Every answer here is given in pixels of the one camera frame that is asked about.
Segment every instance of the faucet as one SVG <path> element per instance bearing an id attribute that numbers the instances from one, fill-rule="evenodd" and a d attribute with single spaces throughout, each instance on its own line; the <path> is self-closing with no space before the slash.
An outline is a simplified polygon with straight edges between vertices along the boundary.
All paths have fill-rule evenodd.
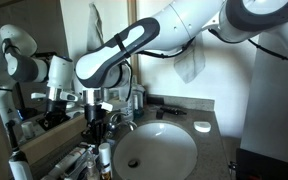
<path id="1" fill-rule="evenodd" d="M 117 112 L 111 116 L 106 126 L 106 133 L 104 135 L 105 139 L 112 138 L 117 132 L 118 128 L 121 126 L 127 126 L 131 131 L 134 131 L 137 128 L 137 125 L 133 121 L 124 121 L 121 116 L 125 115 L 124 113 Z"/>

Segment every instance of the chrome faucet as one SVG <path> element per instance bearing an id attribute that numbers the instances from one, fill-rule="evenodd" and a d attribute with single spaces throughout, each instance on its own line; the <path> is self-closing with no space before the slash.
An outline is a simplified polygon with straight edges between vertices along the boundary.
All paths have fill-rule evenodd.
<path id="1" fill-rule="evenodd" d="M 117 112 L 111 116 L 106 126 L 107 131 L 104 135 L 106 139 L 112 138 L 117 132 L 118 128 L 121 126 L 127 126 L 129 127 L 131 131 L 134 131 L 137 128 L 137 125 L 133 121 L 122 120 L 122 117 L 121 117 L 122 115 L 125 115 L 125 114 L 121 112 Z"/>

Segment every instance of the sink drain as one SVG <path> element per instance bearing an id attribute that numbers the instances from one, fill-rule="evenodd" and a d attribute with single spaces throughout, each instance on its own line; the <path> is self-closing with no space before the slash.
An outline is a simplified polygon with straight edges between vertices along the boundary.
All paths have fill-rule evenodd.
<path id="1" fill-rule="evenodd" d="M 140 165 L 140 160 L 138 159 L 131 159 L 128 163 L 127 163 L 128 167 L 130 168 L 137 168 Z"/>

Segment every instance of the bathroom sink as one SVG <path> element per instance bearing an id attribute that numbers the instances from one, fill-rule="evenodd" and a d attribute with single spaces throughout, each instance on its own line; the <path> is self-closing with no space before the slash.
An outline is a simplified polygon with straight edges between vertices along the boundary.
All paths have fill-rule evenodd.
<path id="1" fill-rule="evenodd" d="M 148 123 L 126 134 L 117 144 L 113 165 L 122 179 L 178 180 L 194 169 L 197 147 L 182 128 Z"/>

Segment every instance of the countertop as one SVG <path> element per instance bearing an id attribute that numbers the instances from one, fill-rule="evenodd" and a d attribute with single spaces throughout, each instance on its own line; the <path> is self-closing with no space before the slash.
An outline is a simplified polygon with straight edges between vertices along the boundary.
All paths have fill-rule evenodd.
<path id="1" fill-rule="evenodd" d="M 198 157 L 195 168 L 186 178 L 190 179 L 203 179 L 203 180 L 216 180 L 216 179 L 231 179 L 228 169 L 228 163 L 225 156 L 216 116 L 214 111 L 203 111 L 181 108 L 187 113 L 187 115 L 172 115 L 164 113 L 163 119 L 156 119 L 156 110 L 158 106 L 150 105 L 144 110 L 144 116 L 140 119 L 134 120 L 138 125 L 144 125 L 147 123 L 159 121 L 167 122 L 177 125 L 187 131 L 191 135 L 195 144 L 197 145 Z M 211 130 L 208 133 L 201 133 L 195 130 L 193 123 L 194 121 L 207 121 L 211 124 Z M 115 140 L 118 141 L 129 132 L 127 128 L 122 128 L 120 132 L 115 136 Z M 112 146 L 112 155 L 116 145 Z M 118 176 L 114 170 L 114 180 L 122 179 Z"/>

